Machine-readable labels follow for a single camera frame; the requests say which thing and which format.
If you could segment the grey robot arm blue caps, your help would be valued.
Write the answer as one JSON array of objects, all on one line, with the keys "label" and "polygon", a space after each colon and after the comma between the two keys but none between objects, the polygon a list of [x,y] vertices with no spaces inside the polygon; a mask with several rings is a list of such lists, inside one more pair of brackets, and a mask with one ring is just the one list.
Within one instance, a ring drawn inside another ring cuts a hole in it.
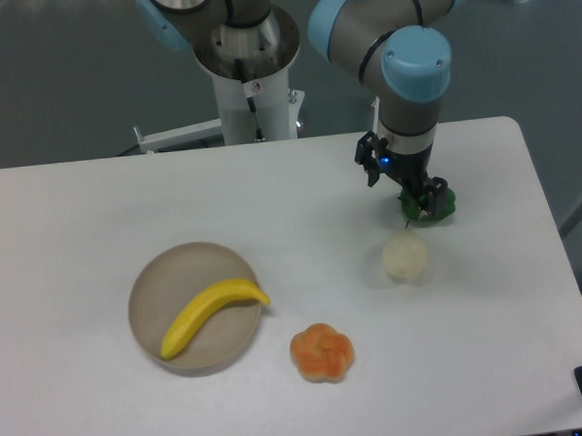
[{"label": "grey robot arm blue caps", "polygon": [[[427,167],[451,74],[451,47],[432,23],[465,0],[321,0],[306,34],[327,61],[375,96],[376,127],[354,160],[370,183],[401,189],[407,218],[440,220],[454,210],[445,179]],[[296,133],[288,72],[301,31],[271,0],[136,0],[150,31],[170,50],[192,49],[212,78],[229,145]]]}]

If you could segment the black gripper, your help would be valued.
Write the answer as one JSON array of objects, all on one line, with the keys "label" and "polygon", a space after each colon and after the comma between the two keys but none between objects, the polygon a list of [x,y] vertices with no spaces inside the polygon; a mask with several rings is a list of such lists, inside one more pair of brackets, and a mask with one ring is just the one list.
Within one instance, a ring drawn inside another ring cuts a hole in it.
[{"label": "black gripper", "polygon": [[432,148],[433,145],[429,145],[418,153],[398,153],[391,149],[387,140],[379,141],[373,131],[367,131],[357,141],[354,161],[363,167],[369,187],[378,183],[382,173],[407,192],[422,191],[419,198],[422,218],[441,219],[447,216],[448,183],[440,177],[428,177]]}]

